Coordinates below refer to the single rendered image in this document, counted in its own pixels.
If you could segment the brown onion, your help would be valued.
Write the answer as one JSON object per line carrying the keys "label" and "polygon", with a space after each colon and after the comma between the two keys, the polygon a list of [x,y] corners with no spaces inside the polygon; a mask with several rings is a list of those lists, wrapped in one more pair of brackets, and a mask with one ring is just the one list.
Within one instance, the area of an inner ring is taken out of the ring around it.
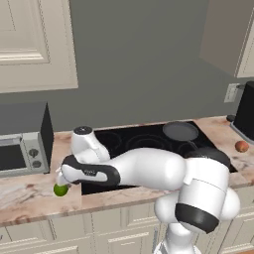
{"label": "brown onion", "polygon": [[237,141],[235,143],[235,150],[239,153],[245,153],[249,149],[249,145],[245,141]]}

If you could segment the green lime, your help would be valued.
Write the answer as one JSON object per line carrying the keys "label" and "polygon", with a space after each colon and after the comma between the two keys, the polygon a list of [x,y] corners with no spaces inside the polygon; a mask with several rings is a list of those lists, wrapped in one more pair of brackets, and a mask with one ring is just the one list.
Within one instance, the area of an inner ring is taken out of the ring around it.
{"label": "green lime", "polygon": [[64,185],[64,186],[54,185],[54,193],[56,196],[64,196],[67,194],[67,192],[68,192],[67,185]]}

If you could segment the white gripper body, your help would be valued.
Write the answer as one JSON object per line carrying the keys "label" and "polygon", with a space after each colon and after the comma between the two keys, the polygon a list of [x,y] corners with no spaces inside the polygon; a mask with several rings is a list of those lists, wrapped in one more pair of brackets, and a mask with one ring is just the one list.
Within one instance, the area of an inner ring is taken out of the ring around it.
{"label": "white gripper body", "polygon": [[56,170],[56,183],[58,186],[64,186],[70,184],[69,166],[62,165]]}

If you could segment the dark grey frying pan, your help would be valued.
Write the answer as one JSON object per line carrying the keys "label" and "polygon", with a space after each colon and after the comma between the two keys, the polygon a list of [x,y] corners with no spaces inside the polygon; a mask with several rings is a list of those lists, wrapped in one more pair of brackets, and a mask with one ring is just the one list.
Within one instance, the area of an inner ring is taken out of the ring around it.
{"label": "dark grey frying pan", "polygon": [[172,140],[188,142],[195,150],[196,144],[193,142],[198,137],[198,130],[187,122],[169,122],[163,126],[164,134]]}

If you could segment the cream wall cupboard door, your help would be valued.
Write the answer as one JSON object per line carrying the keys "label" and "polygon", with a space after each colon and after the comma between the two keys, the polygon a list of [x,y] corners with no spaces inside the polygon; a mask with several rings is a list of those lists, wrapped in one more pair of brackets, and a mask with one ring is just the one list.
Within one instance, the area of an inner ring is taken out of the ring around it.
{"label": "cream wall cupboard door", "polygon": [[77,87],[69,0],[0,0],[0,93]]}

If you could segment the cream wall cupboard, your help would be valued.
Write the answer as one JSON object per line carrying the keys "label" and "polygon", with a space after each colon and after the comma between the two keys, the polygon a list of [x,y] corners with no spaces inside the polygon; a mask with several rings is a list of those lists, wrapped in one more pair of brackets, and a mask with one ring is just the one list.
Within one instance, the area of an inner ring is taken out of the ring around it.
{"label": "cream wall cupboard", "polygon": [[209,0],[199,56],[234,77],[254,77],[254,0]]}

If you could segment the white wall socket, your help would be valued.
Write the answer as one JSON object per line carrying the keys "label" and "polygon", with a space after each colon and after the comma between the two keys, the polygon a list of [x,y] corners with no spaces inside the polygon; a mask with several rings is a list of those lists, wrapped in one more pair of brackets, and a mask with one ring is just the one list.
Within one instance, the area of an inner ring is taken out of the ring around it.
{"label": "white wall socket", "polygon": [[224,97],[224,102],[225,103],[229,103],[229,102],[233,102],[236,98],[236,94],[238,91],[238,83],[230,83],[227,87],[227,91]]}

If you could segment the grey toaster oven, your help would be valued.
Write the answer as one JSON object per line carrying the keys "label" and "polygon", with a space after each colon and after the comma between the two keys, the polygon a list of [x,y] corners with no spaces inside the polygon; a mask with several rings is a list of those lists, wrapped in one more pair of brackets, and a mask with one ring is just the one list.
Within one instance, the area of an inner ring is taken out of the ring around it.
{"label": "grey toaster oven", "polygon": [[[48,174],[53,143],[47,102],[0,104],[0,178]],[[35,158],[31,149],[39,151]],[[42,165],[33,168],[34,161]]]}

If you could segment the black glass hob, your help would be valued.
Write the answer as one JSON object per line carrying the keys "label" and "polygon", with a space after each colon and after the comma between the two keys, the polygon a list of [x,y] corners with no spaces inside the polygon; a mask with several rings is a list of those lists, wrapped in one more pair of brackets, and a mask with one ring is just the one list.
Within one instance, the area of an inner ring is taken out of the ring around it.
{"label": "black glass hob", "polygon": [[111,158],[137,148],[156,148],[174,152],[184,158],[210,155],[224,162],[230,173],[235,173],[236,169],[231,165],[230,159],[213,145],[193,121],[187,123],[198,130],[198,137],[193,140],[197,146],[196,150],[188,142],[179,142],[167,137],[163,132],[165,124],[99,130],[95,132],[95,136],[106,147]]}

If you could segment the cream drawer front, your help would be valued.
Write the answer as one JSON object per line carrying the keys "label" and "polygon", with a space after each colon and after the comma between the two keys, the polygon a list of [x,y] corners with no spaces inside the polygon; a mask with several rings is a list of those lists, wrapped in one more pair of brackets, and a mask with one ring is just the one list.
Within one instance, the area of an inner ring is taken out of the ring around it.
{"label": "cream drawer front", "polygon": [[91,217],[95,232],[117,231],[158,221],[152,202],[96,211]]}
{"label": "cream drawer front", "polygon": [[254,186],[237,189],[236,192],[240,198],[240,213],[254,211]]}
{"label": "cream drawer front", "polygon": [[47,220],[0,227],[0,245],[54,240],[53,230]]}

